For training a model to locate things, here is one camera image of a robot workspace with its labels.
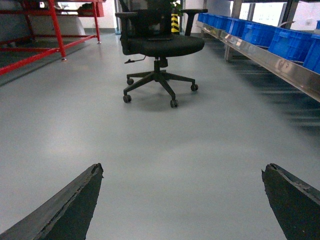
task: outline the chair armrest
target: chair armrest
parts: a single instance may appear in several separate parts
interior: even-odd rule
[[[116,12],[115,16],[120,19],[129,19],[138,16],[138,13],[135,11],[130,12]]]
[[[188,20],[186,22],[186,28],[185,28],[185,36],[190,36],[192,25],[194,23],[195,15],[196,14],[203,14],[207,13],[208,9],[181,9],[181,13],[188,14]]]
[[[116,12],[115,16],[121,19],[121,45],[125,55],[130,54],[130,46],[128,41],[128,21],[138,16],[137,12]]]

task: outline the yellow and black striped pole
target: yellow and black striped pole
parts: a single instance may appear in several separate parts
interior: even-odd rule
[[[171,33],[180,34],[179,20],[178,20],[178,14],[176,9],[174,9],[171,14]]]

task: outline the chair adjustment lever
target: chair adjustment lever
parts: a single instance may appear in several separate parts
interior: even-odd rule
[[[139,62],[139,61],[143,61],[146,59],[146,56],[144,56],[143,59],[139,59],[139,60],[131,60],[129,59],[128,61],[126,61],[124,64],[131,64],[131,63],[134,63],[134,62]]]

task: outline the red metal frame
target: red metal frame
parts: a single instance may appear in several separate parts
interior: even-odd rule
[[[32,6],[30,3],[25,0],[21,3],[23,10],[0,10],[0,14],[23,14],[25,16],[25,20],[27,22],[27,25],[29,27],[30,35],[17,38],[17,39],[11,39],[7,41],[1,41],[0,45],[4,44],[9,44],[9,43],[14,43],[14,42],[19,42],[19,41],[25,41],[25,40],[30,40],[30,39],[35,39],[36,37],[56,37],[57,42],[58,42],[58,47],[56,48],[27,48],[27,47],[15,47],[15,48],[0,48],[0,52],[36,52],[38,54],[35,54],[31,57],[25,58],[23,60],[20,60],[18,62],[12,63],[10,65],[7,65],[5,67],[0,68],[0,76],[3,74],[6,74],[10,71],[13,71],[15,69],[18,69],[22,66],[25,66],[27,64],[33,63],[39,59],[45,58],[51,54],[54,53],[60,53],[62,60],[66,60],[66,49],[71,48],[75,45],[78,45],[80,43],[83,43],[89,39],[97,38],[98,43],[100,42],[100,31],[99,31],[99,26],[98,26],[98,3],[100,3],[102,0],[66,0],[64,2],[92,2],[92,10],[83,10],[82,12],[89,12],[92,13],[92,15],[81,15],[81,17],[94,17],[94,22],[95,22],[95,30],[96,30],[96,35],[61,35],[57,14],[61,12],[76,12],[77,10],[56,10],[54,8],[55,5],[55,0],[48,0],[49,4],[49,10],[39,10],[39,9],[32,9]],[[31,26],[31,22],[29,19],[29,15],[50,15],[52,18],[53,26],[54,26],[54,31],[55,35],[36,35],[34,34],[34,31]],[[63,43],[63,38],[80,38],[79,40],[73,41],[68,44]]]

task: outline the red metal rack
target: red metal rack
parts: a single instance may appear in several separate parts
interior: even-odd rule
[[[58,23],[58,15],[62,15],[61,12],[76,12],[77,10],[57,10],[55,9],[55,0],[48,0],[48,9],[36,9],[33,5],[36,2],[31,2],[28,0],[24,0],[21,2],[22,10],[0,10],[0,14],[23,14],[25,16],[25,20],[27,22],[27,25],[29,27],[30,35],[16,38],[8,41],[0,41],[0,45],[10,44],[14,42],[20,42],[24,40],[35,40],[36,37],[46,38],[46,37],[56,37],[58,42],[58,47],[55,48],[38,48],[38,47],[0,47],[1,52],[37,52],[38,54],[33,55],[31,57],[25,58],[23,60],[17,61],[15,63],[9,64],[5,67],[0,68],[0,76],[3,74],[6,74],[12,70],[18,69],[24,65],[33,63],[39,59],[42,59],[44,57],[47,57],[54,53],[60,53],[62,57],[62,61],[66,61],[66,49],[71,48],[75,45],[78,45],[80,43],[83,43],[89,39],[97,38],[98,44],[101,43],[100,41],[100,31],[98,26],[98,17],[103,17],[103,6],[102,6],[102,0],[63,0],[63,2],[91,2],[92,3],[92,10],[86,9],[81,10],[81,14],[79,17],[94,17],[95,22],[95,30],[96,35],[61,35],[59,23]],[[34,31],[32,29],[31,21],[29,18],[29,15],[34,16],[51,16],[55,35],[38,35],[34,34]],[[63,16],[75,16],[75,14],[68,14]],[[80,38],[76,41],[73,41],[68,44],[63,43],[63,38]]]

